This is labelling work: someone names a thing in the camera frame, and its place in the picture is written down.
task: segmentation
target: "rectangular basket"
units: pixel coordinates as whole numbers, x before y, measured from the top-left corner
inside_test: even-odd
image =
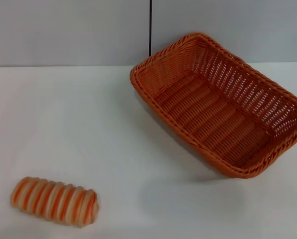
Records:
[[[214,168],[262,173],[297,142],[297,97],[202,33],[135,66],[146,103]]]

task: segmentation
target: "white table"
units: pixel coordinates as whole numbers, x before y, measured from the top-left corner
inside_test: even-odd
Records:
[[[252,64],[297,95],[297,63]],[[297,144],[260,176],[225,179],[140,100],[131,67],[0,68],[0,239],[297,239]],[[95,224],[9,205],[24,176],[95,189]]]

